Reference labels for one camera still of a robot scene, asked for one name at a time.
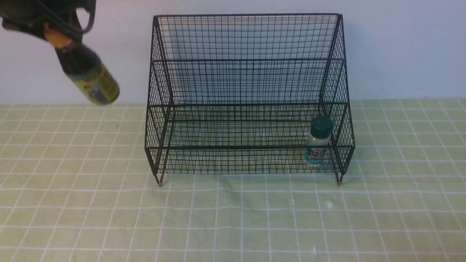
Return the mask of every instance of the yellow label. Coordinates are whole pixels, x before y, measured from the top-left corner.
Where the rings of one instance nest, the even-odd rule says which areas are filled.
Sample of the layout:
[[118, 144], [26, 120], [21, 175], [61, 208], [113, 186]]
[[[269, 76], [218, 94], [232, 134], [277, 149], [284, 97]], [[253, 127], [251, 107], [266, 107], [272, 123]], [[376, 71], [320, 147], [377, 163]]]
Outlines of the yellow label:
[[120, 95], [118, 83], [103, 64], [86, 78], [79, 80], [74, 78], [74, 83], [90, 101], [96, 104], [110, 104]]

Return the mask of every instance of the black wire rack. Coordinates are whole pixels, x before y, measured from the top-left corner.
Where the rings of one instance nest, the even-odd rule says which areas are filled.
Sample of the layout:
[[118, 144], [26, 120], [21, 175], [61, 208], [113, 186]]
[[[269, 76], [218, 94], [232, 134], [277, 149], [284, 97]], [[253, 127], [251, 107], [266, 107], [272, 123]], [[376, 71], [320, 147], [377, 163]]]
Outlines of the black wire rack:
[[[355, 149], [341, 14], [154, 16], [145, 151], [166, 173], [333, 172]], [[310, 122], [334, 122], [319, 165]]]

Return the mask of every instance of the table surface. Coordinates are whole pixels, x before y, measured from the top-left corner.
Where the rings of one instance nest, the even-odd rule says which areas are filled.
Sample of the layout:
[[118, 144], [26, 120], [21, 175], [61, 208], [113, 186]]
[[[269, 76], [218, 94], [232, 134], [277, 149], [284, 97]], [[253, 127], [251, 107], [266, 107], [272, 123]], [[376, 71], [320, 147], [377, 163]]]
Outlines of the table surface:
[[143, 104], [0, 106], [3, 262], [466, 261], [466, 99], [351, 102], [333, 174], [174, 174]]

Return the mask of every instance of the white speck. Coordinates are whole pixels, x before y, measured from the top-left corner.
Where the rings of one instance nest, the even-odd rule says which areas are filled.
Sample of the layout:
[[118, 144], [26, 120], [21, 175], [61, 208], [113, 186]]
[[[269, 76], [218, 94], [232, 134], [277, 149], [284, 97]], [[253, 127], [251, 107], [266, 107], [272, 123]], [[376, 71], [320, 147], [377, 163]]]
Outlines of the white speck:
[[333, 203], [330, 200], [325, 201], [325, 205], [327, 206], [328, 209], [332, 209]]

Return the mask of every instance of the bottle label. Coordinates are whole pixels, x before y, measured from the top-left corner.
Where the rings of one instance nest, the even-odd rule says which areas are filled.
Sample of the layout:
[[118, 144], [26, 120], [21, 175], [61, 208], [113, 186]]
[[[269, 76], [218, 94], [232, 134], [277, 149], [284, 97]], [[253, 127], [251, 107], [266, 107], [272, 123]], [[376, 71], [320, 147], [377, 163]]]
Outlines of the bottle label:
[[308, 149], [309, 159], [313, 161], [323, 160], [324, 154], [325, 154], [325, 148], [309, 148]]
[[109, 104], [114, 102], [119, 94], [118, 83], [108, 72], [104, 64], [85, 77], [70, 77], [81, 92], [96, 104]]
[[326, 148], [311, 147], [304, 150], [304, 158], [311, 164], [321, 164], [325, 155]]

